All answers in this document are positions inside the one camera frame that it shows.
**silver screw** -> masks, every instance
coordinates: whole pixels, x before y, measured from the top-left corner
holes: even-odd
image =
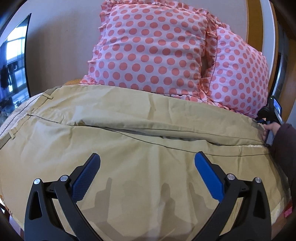
[[[35,185],[37,185],[37,184],[39,184],[39,183],[40,183],[40,179],[39,179],[39,178],[37,178],[37,179],[34,180],[34,184],[35,184]]]
[[[228,175],[227,175],[227,178],[228,178],[229,180],[234,180],[234,179],[235,179],[235,176],[234,176],[233,174],[228,174]]]
[[[261,183],[261,182],[262,182],[261,178],[259,178],[259,177],[256,177],[256,178],[255,178],[255,181],[256,181],[257,183]]]
[[[67,176],[67,175],[63,175],[63,176],[61,176],[60,180],[61,180],[62,182],[65,182],[65,181],[68,180],[68,176]]]

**pillowcase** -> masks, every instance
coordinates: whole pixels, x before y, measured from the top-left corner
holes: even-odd
[[[265,56],[217,21],[217,36],[207,38],[206,56],[213,64],[200,89],[213,102],[256,117],[266,105],[269,73]]]
[[[178,2],[104,2],[101,40],[81,83],[198,96],[207,14]]]

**device screen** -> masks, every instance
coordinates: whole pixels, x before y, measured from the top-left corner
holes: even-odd
[[[278,111],[278,113],[281,115],[281,106],[279,103],[274,99],[274,108]]]

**person's arm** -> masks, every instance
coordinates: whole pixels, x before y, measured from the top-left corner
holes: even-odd
[[[270,149],[271,155],[288,177],[294,208],[296,207],[296,129],[290,124],[280,126],[275,122],[264,127],[273,131],[275,135]]]

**dark sleeve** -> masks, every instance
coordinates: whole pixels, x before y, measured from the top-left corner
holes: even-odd
[[[271,155],[288,177],[294,208],[296,207],[296,129],[292,125],[284,124],[280,127],[271,147]]]

